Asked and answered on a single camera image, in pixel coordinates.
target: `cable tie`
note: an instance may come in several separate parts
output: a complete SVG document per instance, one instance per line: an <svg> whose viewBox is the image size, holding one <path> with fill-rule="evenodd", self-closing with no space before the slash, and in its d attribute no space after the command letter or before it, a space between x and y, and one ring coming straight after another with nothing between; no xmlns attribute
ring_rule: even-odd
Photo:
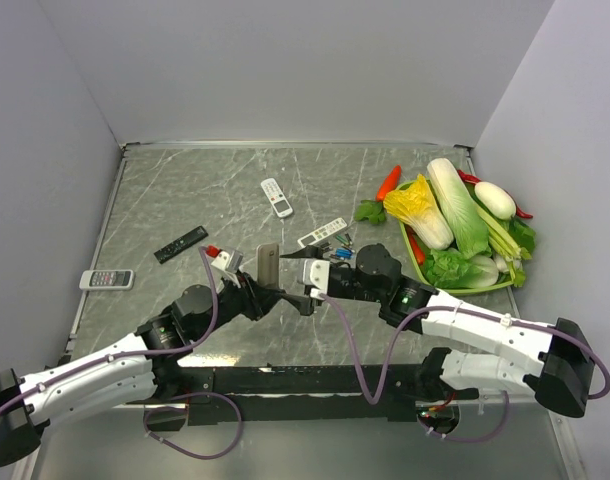
<svg viewBox="0 0 610 480"><path fill-rule="evenodd" d="M454 307L454 318L452 319L452 323L456 323L456 315L458 315L458 309L463 305L463 301L459 300L456 306Z"/></svg>
<svg viewBox="0 0 610 480"><path fill-rule="evenodd" d="M512 320L512 316L509 313L506 313L501 317L501 325L505 328L509 328L514 323Z"/></svg>

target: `plastic vegetable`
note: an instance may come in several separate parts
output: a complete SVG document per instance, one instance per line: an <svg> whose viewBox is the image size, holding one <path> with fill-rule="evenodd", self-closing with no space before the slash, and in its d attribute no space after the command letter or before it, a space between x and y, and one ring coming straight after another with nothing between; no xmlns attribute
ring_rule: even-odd
<svg viewBox="0 0 610 480"><path fill-rule="evenodd" d="M454 241L423 175L406 190L389 192L383 205L387 213L412 227L429 248L444 250Z"/></svg>
<svg viewBox="0 0 610 480"><path fill-rule="evenodd" d="M361 204L354 213L354 220L360 222L361 220L369 220L372 225L378 225L385 221L385 212L383 211L383 204L381 202L375 202L374 200L361 200Z"/></svg>
<svg viewBox="0 0 610 480"><path fill-rule="evenodd" d="M481 180L477 177L475 177L474 175L470 175L469 173L465 173L462 170L456 170L458 172L458 176L461 177L461 180L463 180L463 182L467 183L468 185L476 185L477 183L479 183ZM517 217L521 217L521 218L534 218L534 215L532 215L531 213L526 213L523 210L520 209L520 207L518 205L516 205L516 216Z"/></svg>
<svg viewBox="0 0 610 480"><path fill-rule="evenodd" d="M496 218L509 220L516 215L516 204L501 187L489 182L479 182L474 187L476 197Z"/></svg>
<svg viewBox="0 0 610 480"><path fill-rule="evenodd" d="M398 186L398 180L401 178L401 169L400 165L396 165L391 173L387 176L381 188L378 189L376 193L376 201L382 202L385 200L385 195L394 190Z"/></svg>
<svg viewBox="0 0 610 480"><path fill-rule="evenodd" d="M521 247L529 253L534 253L536 248L536 232L525 222L514 217L509 222L508 233Z"/></svg>
<svg viewBox="0 0 610 480"><path fill-rule="evenodd" d="M514 285L517 287L523 286L525 272L521 263L516 267L514 262L529 260L532 258L532 255L526 248L516 243L509 232L494 217L487 213L483 207L477 204L476 210L489 227L489 244L492 246L492 250L501 255L505 260Z"/></svg>
<svg viewBox="0 0 610 480"><path fill-rule="evenodd" d="M477 205L452 162L446 158L436 158L430 162L427 171L441 211L463 256L471 258L487 250L487 226L476 213Z"/></svg>
<svg viewBox="0 0 610 480"><path fill-rule="evenodd" d="M501 257L501 255L499 253L494 253L494 256L492 258L494 259L494 263L496 264L496 268L498 268L499 272L501 272L501 273L509 272L509 267L507 266L507 262L505 261L505 259L503 257Z"/></svg>
<svg viewBox="0 0 610 480"><path fill-rule="evenodd" d="M405 225L405 233L407 233L407 241L409 242L409 246L412 247L412 253L414 254L414 259L418 265L422 265L425 263L425 252L421 250L421 247L418 245L418 242L414 238L414 230L409 225Z"/></svg>
<svg viewBox="0 0 610 480"><path fill-rule="evenodd" d="M484 288L498 280L494 260L483 255L470 259L455 249L432 250L425 260L425 278L438 288Z"/></svg>

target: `gray wall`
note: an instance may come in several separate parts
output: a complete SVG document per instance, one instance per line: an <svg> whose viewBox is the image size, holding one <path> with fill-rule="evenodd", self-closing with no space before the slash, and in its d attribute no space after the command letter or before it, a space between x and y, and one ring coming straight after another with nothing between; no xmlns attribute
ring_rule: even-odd
<svg viewBox="0 0 610 480"><path fill-rule="evenodd" d="M0 370L64 347L118 155L39 5L0 0Z"/></svg>
<svg viewBox="0 0 610 480"><path fill-rule="evenodd" d="M610 0L557 0L474 153L536 215L521 313L581 323L610 367ZM573 424L590 478L610 479L610 396Z"/></svg>
<svg viewBox="0 0 610 480"><path fill-rule="evenodd" d="M39 0L120 142L474 145L552 0Z"/></svg>

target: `white radish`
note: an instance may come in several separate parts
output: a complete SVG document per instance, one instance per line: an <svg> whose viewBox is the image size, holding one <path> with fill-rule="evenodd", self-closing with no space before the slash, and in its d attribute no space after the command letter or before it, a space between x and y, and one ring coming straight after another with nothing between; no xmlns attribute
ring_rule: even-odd
<svg viewBox="0 0 610 480"><path fill-rule="evenodd" d="M496 218L509 220L516 215L514 200L501 187L490 182L478 182L474 186L474 193Z"/></svg>

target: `gray marble surface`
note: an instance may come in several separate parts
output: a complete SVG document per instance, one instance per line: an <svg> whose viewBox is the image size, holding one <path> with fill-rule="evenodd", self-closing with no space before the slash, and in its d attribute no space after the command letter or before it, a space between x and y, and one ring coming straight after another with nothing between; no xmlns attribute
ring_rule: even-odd
<svg viewBox="0 0 610 480"><path fill-rule="evenodd" d="M128 292L92 292L83 309L74 357L87 355L134 331L159 313L189 285L207 284L198 252L190 249L160 265L153 252L197 225L209 232L204 244L235 247L245 254L244 270L255 275L255 250L278 242L281 252L298 249L296 240L317 226L343 217L358 248L381 242L414 276L398 223L354 223L361 199L373 198L396 164L405 180L424 172L429 161L447 157L469 170L463 149L415 148L137 148L126 154L97 268L135 271ZM280 220L259 186L268 177L281 185L294 215ZM281 286L302 293L296 283L297 262L281 264ZM467 297L498 312L513 312L509 290ZM351 321L363 363L383 361L392 328L378 318L378 305L342 301ZM418 363L437 346L462 351L449 340L401 335L393 355L397 363ZM285 302L259 322L241 317L216 331L185 365L331 365L349 364L347 339L333 310L323 305L300 317Z"/></svg>

